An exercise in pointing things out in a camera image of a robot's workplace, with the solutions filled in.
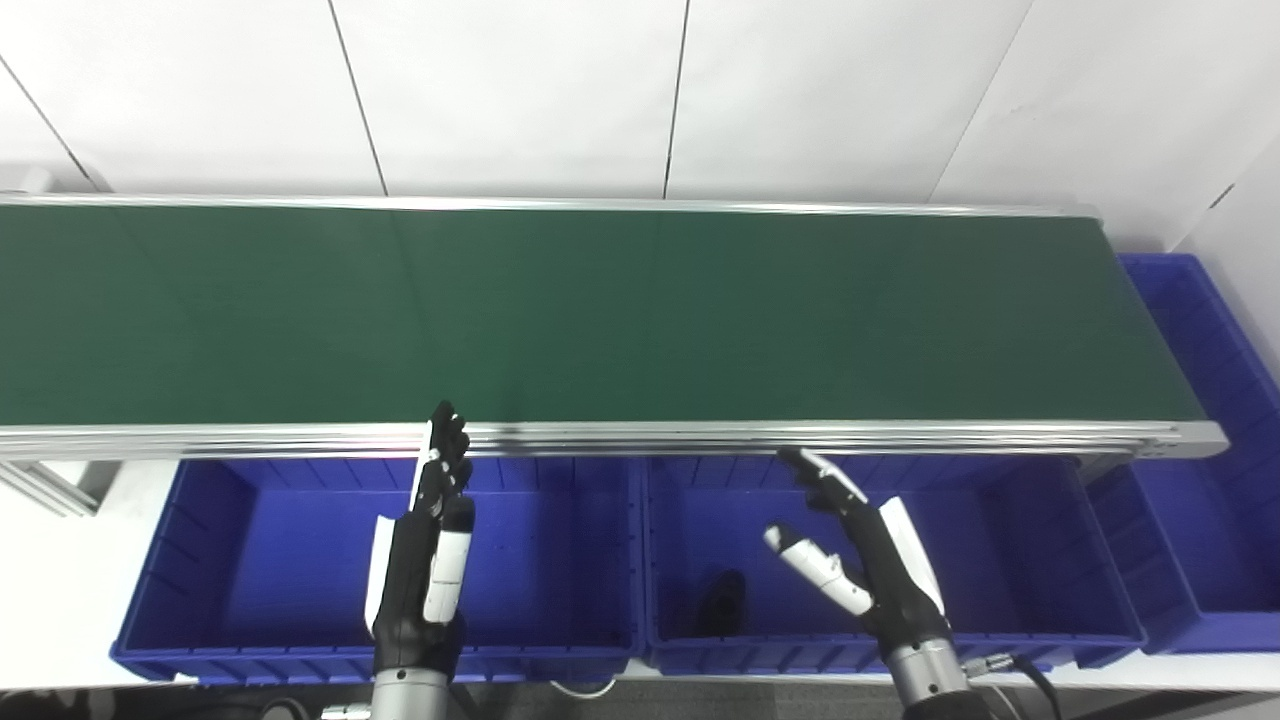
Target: cable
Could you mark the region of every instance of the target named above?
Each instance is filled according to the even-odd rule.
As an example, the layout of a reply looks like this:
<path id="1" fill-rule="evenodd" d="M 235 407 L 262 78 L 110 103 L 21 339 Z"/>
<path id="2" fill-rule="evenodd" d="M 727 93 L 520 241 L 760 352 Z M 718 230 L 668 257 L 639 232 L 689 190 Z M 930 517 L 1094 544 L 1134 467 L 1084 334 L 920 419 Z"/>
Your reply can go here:
<path id="1" fill-rule="evenodd" d="M 1036 683 L 1036 687 L 1044 693 L 1050 706 L 1053 708 L 1053 720 L 1062 720 L 1062 707 L 1057 703 L 1057 691 L 1053 689 L 1053 684 L 1048 682 L 1044 673 L 1041 673 L 1039 667 L 1023 655 L 1014 656 L 1014 667 L 1021 670 L 1023 675 L 1030 678 Z"/>
<path id="2" fill-rule="evenodd" d="M 1023 715 L 1018 712 L 1018 708 L 1014 707 L 1014 703 L 1009 701 L 1009 696 L 1005 694 L 1005 691 L 1001 689 L 1000 685 L 991 685 L 991 689 L 996 691 L 996 694 L 1000 696 L 1000 700 L 1005 701 L 1005 707 L 1009 708 L 1009 714 L 1014 716 L 1014 720 L 1023 720 Z"/>
<path id="3" fill-rule="evenodd" d="M 613 685 L 616 685 L 617 683 L 618 683 L 617 678 L 609 678 L 609 682 L 604 683 L 603 688 L 600 688 L 598 691 L 591 691 L 589 693 L 584 693 L 584 692 L 579 692 L 579 691 L 571 691 L 571 689 L 566 688 L 564 685 L 557 683 L 556 680 L 552 680 L 552 687 L 556 688 L 556 689 L 558 689 L 559 692 L 567 694 L 568 697 L 573 697 L 573 698 L 577 698 L 577 700 L 596 700 L 596 698 L 604 697 L 604 693 L 612 691 Z"/>

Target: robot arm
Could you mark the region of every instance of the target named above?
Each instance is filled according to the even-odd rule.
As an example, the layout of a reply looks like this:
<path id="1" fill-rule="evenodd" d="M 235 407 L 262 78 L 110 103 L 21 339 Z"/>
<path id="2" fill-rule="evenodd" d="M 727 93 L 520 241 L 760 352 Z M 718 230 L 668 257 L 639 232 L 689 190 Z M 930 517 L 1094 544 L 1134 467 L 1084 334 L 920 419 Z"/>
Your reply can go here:
<path id="1" fill-rule="evenodd" d="M 861 619 L 893 675 L 906 720 L 988 720 L 982 697 L 956 657 L 951 625 L 924 547 L 900 498 L 877 510 L 833 462 L 808 450 L 778 457 L 809 489 L 809 506 L 833 512 L 861 557 L 864 575 L 844 568 L 813 541 L 773 524 L 764 542 L 806 580 Z"/>
<path id="2" fill-rule="evenodd" d="M 371 626 L 374 720 L 445 716 L 448 684 L 462 651 L 465 624 L 457 606 L 475 525 L 475 503 L 462 495 L 471 477 L 465 425 L 451 404 L 435 409 L 408 511 L 393 524 L 380 520 L 383 530 L 392 529 L 389 550 L 375 541 L 370 562 L 369 600 L 380 598 Z M 379 555 L 385 573 L 379 573 Z"/>

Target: blue storage bin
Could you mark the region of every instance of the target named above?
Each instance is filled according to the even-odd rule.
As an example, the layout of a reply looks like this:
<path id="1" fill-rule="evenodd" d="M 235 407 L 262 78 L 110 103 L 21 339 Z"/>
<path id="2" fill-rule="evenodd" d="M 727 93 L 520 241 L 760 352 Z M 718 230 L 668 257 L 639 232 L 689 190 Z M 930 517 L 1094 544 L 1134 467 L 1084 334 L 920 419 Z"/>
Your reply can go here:
<path id="1" fill-rule="evenodd" d="M 179 466 L 111 657 L 154 680 L 367 682 L 374 521 L 412 460 Z M 476 460 L 460 680 L 598 680 L 643 641 L 640 469 Z"/>
<path id="2" fill-rule="evenodd" d="M 1121 255 L 1231 447 L 1089 486 L 1147 652 L 1280 651 L 1280 392 L 1192 255 Z"/>
<path id="3" fill-rule="evenodd" d="M 901 495 L 933 560 L 957 651 L 1101 666 L 1146 635 L 1124 593 L 1071 460 L 851 456 L 873 502 Z M 657 459 L 646 483 L 649 647 L 664 674 L 882 670 L 858 621 L 762 539 L 783 520 L 856 562 L 831 515 L 804 505 L 772 457 Z M 748 580 L 746 624 L 691 637 L 701 596 L 724 570 Z"/>

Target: white wall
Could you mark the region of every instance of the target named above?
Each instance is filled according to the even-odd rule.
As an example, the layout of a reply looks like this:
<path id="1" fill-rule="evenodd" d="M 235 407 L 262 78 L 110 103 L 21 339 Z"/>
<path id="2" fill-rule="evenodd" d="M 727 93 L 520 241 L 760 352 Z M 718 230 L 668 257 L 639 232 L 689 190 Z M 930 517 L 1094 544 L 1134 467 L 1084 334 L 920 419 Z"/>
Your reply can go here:
<path id="1" fill-rule="evenodd" d="M 119 192 L 1088 204 L 1167 249 L 1280 132 L 1270 0 L 685 8 L 0 0 L 0 164 L 90 187 L 38 106 Z"/>
<path id="2" fill-rule="evenodd" d="M 1175 250 L 1199 255 L 1280 378 L 1280 136 Z"/>

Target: green conveyor belt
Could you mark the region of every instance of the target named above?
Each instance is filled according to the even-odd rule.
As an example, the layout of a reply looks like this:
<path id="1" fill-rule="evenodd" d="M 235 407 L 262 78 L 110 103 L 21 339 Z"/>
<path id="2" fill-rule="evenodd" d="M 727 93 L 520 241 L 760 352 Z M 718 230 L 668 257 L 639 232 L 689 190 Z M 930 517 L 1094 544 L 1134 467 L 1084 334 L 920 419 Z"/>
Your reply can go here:
<path id="1" fill-rule="evenodd" d="M 1096 220 L 0 206 L 0 425 L 1198 420 Z"/>

